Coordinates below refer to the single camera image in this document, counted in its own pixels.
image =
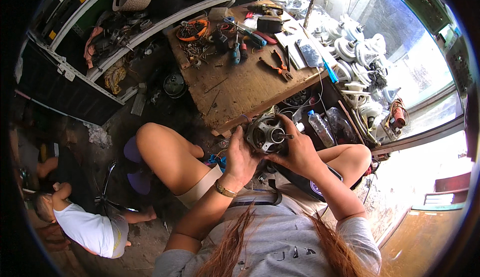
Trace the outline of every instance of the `shorts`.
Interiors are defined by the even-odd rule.
[[[110,219],[113,232],[112,258],[118,258],[125,253],[125,244],[128,237],[128,222],[123,215],[117,214]]]
[[[209,190],[215,181],[222,176],[222,171],[218,164],[215,166],[197,183],[192,187],[188,192],[183,195],[176,196],[188,209],[191,209],[195,202],[197,202],[206,192]],[[299,188],[294,186],[291,183],[282,184],[277,186],[277,189],[283,194],[283,204],[288,204],[288,208],[291,209],[296,214],[301,214],[303,212],[313,215],[315,212],[320,212],[322,209],[326,208],[327,203],[318,201],[317,199],[309,196],[308,194],[301,191]],[[277,193],[273,190],[247,190],[242,188],[237,197],[232,201],[235,202],[237,199],[242,201],[248,200],[248,197],[252,196],[251,201],[255,198],[258,200],[260,196],[272,196],[273,199],[265,199],[275,201],[277,198]]]

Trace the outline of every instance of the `plastic bottle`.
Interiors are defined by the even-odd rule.
[[[328,128],[325,121],[320,117],[320,114],[315,113],[313,110],[310,110],[308,113],[308,122],[313,127],[315,132],[317,132],[318,137],[325,148],[331,148],[335,146],[335,141],[333,140],[332,132]]]

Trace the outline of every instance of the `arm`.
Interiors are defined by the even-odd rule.
[[[226,189],[238,192],[253,176],[261,156],[251,154],[240,126],[231,137],[226,156],[226,170],[218,182]],[[175,226],[164,251],[183,249],[198,252],[201,241],[218,224],[231,202],[232,198],[218,193],[212,186]]]
[[[62,184],[57,182],[53,185],[53,189],[55,190],[52,195],[53,209],[56,211],[62,211],[70,205],[65,199],[67,199],[72,193],[72,186],[68,182]]]
[[[352,217],[366,218],[362,202],[318,157],[310,137],[301,134],[293,122],[284,115],[280,115],[280,118],[287,132],[294,134],[295,137],[288,141],[288,156],[270,154],[266,158],[313,181],[320,189],[335,219],[339,221],[339,225]]]

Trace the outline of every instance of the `pliers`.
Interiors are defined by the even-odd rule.
[[[285,82],[288,82],[290,80],[293,79],[292,75],[290,75],[290,73],[287,71],[287,67],[286,65],[283,63],[283,59],[282,59],[282,56],[280,56],[280,54],[277,52],[277,50],[273,50],[273,53],[272,54],[276,54],[279,59],[280,59],[280,62],[282,63],[280,65],[280,67],[274,67],[273,65],[270,65],[268,64],[265,59],[263,58],[258,58],[261,62],[263,62],[264,64],[268,65],[268,67],[274,69],[279,75],[282,75],[283,79],[285,80]]]

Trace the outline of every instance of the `gold wristwatch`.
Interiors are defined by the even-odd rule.
[[[226,196],[226,197],[229,197],[229,198],[235,198],[237,196],[237,192],[234,192],[234,191],[231,191],[231,190],[227,190],[226,188],[224,188],[223,186],[221,186],[219,184],[219,180],[215,180],[215,189],[222,195]]]

